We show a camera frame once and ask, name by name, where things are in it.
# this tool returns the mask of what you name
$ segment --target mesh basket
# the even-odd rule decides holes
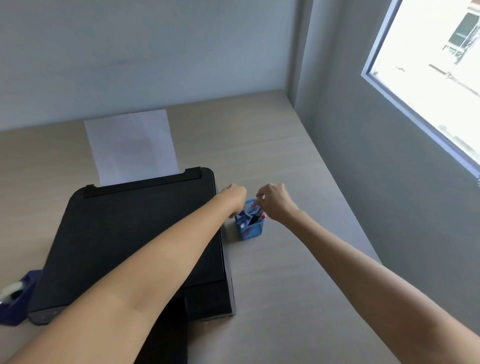
[[[254,198],[252,198],[251,200],[247,200],[245,202],[245,206],[243,207],[243,210],[247,211],[254,201],[255,201]],[[242,238],[242,240],[247,240],[255,236],[258,236],[264,231],[264,223],[265,223],[264,219],[250,226],[248,224],[245,224],[245,226],[241,228],[240,226],[242,222],[245,222],[245,220],[241,221],[240,216],[238,215],[235,216],[235,224],[237,225],[237,230],[239,231],[239,235]]]

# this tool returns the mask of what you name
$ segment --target white paper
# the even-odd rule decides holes
[[[178,174],[166,110],[85,121],[100,185]]]

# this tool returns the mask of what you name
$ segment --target person's right hand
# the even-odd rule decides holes
[[[284,184],[267,184],[257,193],[257,199],[252,206],[260,206],[265,213],[280,223],[297,211],[299,208],[292,201]]]

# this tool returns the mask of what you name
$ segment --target person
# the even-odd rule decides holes
[[[227,217],[240,213],[245,199],[244,187],[223,190],[99,280],[8,363],[133,363],[210,239]],[[400,362],[480,363],[476,334],[313,221],[284,185],[262,187],[254,204],[305,244]]]

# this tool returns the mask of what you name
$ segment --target desk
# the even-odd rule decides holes
[[[315,220],[378,259],[283,92],[167,108],[180,171],[209,167],[248,196],[283,182]],[[0,133],[0,286],[41,268],[71,194],[98,175],[82,121]],[[193,323],[189,363],[396,363],[308,250],[267,221],[239,241],[227,223],[235,317]],[[42,328],[0,327],[0,362]]]

